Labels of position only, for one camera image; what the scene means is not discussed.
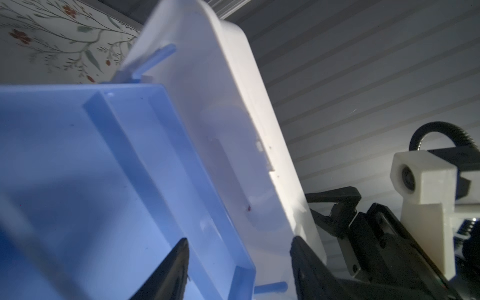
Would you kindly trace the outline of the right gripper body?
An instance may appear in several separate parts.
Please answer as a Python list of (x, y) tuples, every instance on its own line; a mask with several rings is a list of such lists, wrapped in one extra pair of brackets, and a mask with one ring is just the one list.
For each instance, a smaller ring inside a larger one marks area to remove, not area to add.
[(339, 238), (356, 300), (458, 300), (460, 294), (392, 211), (378, 203), (353, 219)]

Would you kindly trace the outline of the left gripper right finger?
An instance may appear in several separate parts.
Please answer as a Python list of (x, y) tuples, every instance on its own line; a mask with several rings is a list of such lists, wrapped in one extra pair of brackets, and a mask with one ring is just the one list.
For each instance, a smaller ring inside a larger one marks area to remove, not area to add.
[(290, 249), (292, 271), (299, 300), (348, 300), (349, 294), (306, 241), (295, 236)]

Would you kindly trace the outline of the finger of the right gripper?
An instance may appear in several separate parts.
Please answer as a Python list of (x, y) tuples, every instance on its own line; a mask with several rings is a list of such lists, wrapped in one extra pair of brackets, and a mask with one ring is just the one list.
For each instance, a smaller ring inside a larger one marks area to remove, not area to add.
[(333, 203), (328, 216), (311, 209), (315, 225), (335, 238), (342, 238), (357, 214), (356, 206), (361, 201), (360, 192), (352, 186), (325, 192), (305, 194), (308, 204)]

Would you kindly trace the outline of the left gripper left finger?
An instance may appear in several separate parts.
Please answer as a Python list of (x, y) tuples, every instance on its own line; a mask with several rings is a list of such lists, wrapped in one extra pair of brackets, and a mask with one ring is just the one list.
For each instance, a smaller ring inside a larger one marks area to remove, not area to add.
[(184, 237), (130, 300), (182, 300), (188, 279), (189, 258), (189, 244)]

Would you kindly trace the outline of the white blue tool box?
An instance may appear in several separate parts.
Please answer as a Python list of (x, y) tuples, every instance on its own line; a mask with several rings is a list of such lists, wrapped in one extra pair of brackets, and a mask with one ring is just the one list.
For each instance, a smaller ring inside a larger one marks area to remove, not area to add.
[(2, 299), (128, 300), (186, 238), (187, 300), (293, 300), (296, 236), (326, 261), (238, 26), (1, 2)]

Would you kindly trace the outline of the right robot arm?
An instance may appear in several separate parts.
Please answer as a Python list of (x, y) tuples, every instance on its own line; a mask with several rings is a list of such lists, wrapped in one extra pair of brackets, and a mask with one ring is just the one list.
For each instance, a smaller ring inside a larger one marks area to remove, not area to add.
[(480, 150), (459, 126), (429, 122), (392, 160), (401, 215), (357, 211), (352, 186), (309, 193), (317, 226), (338, 240), (350, 279), (336, 277), (300, 238), (291, 259), (300, 300), (477, 300), (480, 297)]

